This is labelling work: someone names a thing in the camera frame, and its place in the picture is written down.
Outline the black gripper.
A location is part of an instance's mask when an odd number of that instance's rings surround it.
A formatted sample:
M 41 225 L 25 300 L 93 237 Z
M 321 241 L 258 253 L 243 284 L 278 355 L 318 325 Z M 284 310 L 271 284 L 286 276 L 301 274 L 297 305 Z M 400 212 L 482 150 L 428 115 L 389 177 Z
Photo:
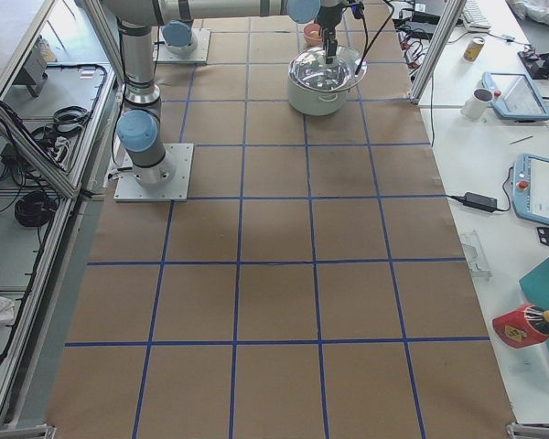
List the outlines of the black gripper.
M 335 27 L 342 20 L 343 11 L 351 9 L 357 11 L 357 16 L 361 16 L 363 10 L 362 1 L 349 0 L 330 0 L 321 1 L 315 22 L 322 28 L 322 43 L 325 51 L 325 62 L 332 64 L 337 56 L 338 41 L 336 39 Z

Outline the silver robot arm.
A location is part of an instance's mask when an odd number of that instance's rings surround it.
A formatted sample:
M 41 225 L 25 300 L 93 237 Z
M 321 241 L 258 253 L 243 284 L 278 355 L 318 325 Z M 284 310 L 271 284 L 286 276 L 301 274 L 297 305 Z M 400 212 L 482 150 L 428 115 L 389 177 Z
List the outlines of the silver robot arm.
M 188 182 L 191 164 L 177 154 L 190 144 L 161 138 L 161 90 L 156 63 L 204 62 L 210 32 L 194 30 L 197 19 L 286 16 L 319 27 L 321 42 L 290 61 L 286 82 L 291 106 L 304 115 L 337 112 L 366 73 L 363 56 L 339 45 L 336 28 L 349 1 L 106 1 L 117 21 L 123 102 L 115 134 L 132 163 L 131 182 L 162 189 Z
M 198 46 L 197 37 L 192 30 L 192 21 L 172 20 L 161 27 L 167 49 L 179 56 L 186 56 Z

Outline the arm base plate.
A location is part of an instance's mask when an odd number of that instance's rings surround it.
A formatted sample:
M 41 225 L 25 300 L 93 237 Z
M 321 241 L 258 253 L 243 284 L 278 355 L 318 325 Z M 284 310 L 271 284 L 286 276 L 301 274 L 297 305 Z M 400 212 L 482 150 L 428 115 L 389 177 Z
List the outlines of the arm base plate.
M 161 64 L 205 65 L 208 60 L 211 32 L 207 28 L 194 28 L 189 45 L 182 47 L 167 46 L 164 40 L 154 45 L 153 60 Z
M 186 201 L 194 144 L 164 144 L 164 160 L 150 168 L 133 166 L 125 155 L 113 198 L 121 202 Z

